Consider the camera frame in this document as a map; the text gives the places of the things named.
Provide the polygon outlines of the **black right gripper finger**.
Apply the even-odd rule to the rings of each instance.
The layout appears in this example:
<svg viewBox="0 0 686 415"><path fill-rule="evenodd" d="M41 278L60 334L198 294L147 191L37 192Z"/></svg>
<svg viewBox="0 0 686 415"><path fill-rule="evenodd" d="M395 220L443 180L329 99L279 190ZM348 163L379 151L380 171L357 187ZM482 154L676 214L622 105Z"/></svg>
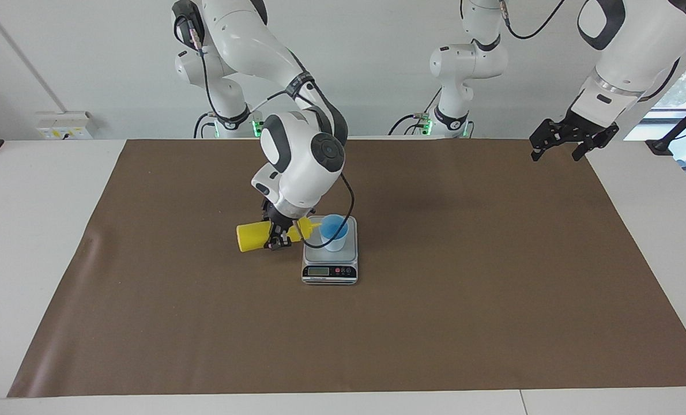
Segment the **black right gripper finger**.
<svg viewBox="0 0 686 415"><path fill-rule="evenodd" d="M267 237L267 249L276 251L282 248L290 247L292 241L288 236L288 231L288 224L278 224L274 221L270 221L269 236Z"/></svg>

